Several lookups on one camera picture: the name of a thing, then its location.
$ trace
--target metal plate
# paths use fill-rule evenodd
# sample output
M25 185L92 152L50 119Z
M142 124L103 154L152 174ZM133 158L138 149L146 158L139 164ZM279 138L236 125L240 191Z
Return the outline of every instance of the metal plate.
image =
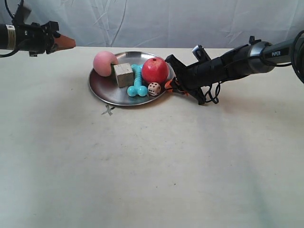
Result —
M138 52L138 51L128 51L116 54L116 57L120 64L130 63L132 64L144 64L148 59L159 57L157 55ZM169 75L167 78L171 80L173 78L173 70L169 66ZM161 85L162 90L158 96L145 96L145 97L130 97L127 94L128 87L119 88L116 82L115 75L109 77L102 77L98 75L94 69L90 73L89 77L89 87L92 93L100 100L116 106L137 106L152 102L160 98L166 91L164 89L164 84Z

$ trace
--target white backdrop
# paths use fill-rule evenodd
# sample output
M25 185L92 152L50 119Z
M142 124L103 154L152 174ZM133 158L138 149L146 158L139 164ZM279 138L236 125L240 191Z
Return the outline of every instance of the white backdrop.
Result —
M12 11L19 0L8 0ZM28 22L59 22L78 46L234 48L304 29L303 0L26 0ZM0 0L0 20L10 19Z

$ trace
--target blue toy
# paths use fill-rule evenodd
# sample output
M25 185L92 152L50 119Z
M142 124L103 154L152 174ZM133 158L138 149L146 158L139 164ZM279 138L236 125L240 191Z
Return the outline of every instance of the blue toy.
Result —
M142 67L143 65L133 64L131 66L135 77L134 77L134 85L130 86L127 90L129 96L147 96L148 88L142 85Z

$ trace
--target white table surface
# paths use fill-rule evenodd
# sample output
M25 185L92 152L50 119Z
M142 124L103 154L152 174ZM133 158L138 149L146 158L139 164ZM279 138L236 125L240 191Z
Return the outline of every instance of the white table surface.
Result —
M292 68L224 83L219 104L167 94L110 116L87 84L105 49L0 59L1 228L303 227L304 85Z

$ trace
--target wooden block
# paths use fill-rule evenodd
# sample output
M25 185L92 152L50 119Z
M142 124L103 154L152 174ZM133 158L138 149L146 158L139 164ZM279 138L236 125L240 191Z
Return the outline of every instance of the wooden block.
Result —
M129 63L114 65L114 71L119 88L133 86L134 73Z

